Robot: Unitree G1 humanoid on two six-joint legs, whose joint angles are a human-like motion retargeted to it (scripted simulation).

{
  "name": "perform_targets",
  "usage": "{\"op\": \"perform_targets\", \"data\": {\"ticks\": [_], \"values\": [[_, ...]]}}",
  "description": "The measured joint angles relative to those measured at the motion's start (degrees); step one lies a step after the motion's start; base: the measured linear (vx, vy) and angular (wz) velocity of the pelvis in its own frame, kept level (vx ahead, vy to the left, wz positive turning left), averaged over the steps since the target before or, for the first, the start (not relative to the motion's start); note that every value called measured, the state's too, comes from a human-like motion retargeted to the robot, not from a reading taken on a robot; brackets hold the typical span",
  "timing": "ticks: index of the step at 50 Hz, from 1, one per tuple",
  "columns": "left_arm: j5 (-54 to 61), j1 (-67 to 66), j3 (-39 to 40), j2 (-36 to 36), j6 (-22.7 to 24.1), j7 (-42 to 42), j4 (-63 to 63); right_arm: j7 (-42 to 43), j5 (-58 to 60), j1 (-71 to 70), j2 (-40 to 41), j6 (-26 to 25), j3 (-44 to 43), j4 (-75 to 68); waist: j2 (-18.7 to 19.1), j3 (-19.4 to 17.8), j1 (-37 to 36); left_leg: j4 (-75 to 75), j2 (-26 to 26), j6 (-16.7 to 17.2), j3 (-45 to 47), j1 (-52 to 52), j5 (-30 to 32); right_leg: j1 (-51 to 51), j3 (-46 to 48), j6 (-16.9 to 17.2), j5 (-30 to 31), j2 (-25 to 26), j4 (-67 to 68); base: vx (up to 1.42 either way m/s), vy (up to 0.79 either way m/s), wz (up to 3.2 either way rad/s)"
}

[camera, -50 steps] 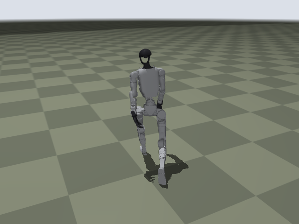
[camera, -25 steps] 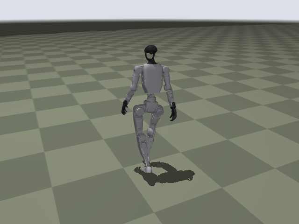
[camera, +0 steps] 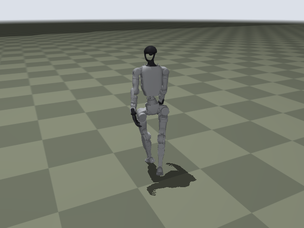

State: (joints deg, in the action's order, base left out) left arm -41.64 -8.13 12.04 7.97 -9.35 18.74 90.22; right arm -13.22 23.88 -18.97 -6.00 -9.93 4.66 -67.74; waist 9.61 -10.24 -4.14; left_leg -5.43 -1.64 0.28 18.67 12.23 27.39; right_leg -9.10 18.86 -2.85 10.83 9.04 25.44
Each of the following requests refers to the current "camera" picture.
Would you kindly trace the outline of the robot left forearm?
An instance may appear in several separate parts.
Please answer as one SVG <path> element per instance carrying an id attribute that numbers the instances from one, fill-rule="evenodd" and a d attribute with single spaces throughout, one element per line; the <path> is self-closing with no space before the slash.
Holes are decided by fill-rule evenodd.
<path id="1" fill-rule="evenodd" d="M 132 108 L 134 108 L 134 110 L 136 112 L 137 99 L 138 99 L 138 96 L 134 95 L 134 90 L 133 90 L 133 88 L 131 88 L 131 108 L 130 108 L 130 112 L 131 112 Z"/>

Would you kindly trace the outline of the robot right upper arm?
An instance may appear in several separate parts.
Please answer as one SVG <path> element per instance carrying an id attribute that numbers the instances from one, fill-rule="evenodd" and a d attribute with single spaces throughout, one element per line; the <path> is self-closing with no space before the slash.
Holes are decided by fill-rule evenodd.
<path id="1" fill-rule="evenodd" d="M 161 91 L 167 90 L 168 75 L 169 75 L 168 68 L 163 66 L 162 67 L 162 89 L 161 89 Z"/>

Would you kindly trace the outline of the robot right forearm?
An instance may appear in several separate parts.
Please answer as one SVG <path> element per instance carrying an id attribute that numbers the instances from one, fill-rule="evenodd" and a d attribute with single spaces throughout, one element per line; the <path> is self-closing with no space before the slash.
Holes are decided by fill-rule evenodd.
<path id="1" fill-rule="evenodd" d="M 165 91 L 160 91 L 159 102 L 162 103 L 162 100 L 164 100 L 165 94 L 166 94 L 166 93 L 167 93 L 167 90 L 165 90 Z"/>

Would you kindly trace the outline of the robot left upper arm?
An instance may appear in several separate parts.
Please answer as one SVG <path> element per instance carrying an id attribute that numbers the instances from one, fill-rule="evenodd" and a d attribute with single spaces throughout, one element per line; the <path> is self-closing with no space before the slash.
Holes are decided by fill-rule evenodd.
<path id="1" fill-rule="evenodd" d="M 133 90 L 134 90 L 134 95 L 139 94 L 139 75 L 142 73 L 142 67 L 135 68 L 132 72 L 133 79 L 132 79 L 132 84 L 133 84 Z"/>

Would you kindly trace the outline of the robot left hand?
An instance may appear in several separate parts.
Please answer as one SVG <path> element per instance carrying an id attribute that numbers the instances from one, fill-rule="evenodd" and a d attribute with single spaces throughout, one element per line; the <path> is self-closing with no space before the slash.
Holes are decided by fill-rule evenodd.
<path id="1" fill-rule="evenodd" d="M 132 117 L 133 117 L 133 121 L 135 122 L 136 126 L 142 127 L 142 126 L 140 125 L 140 123 L 137 121 L 136 112 L 135 112 L 134 108 L 131 109 L 131 115 L 132 115 Z"/>

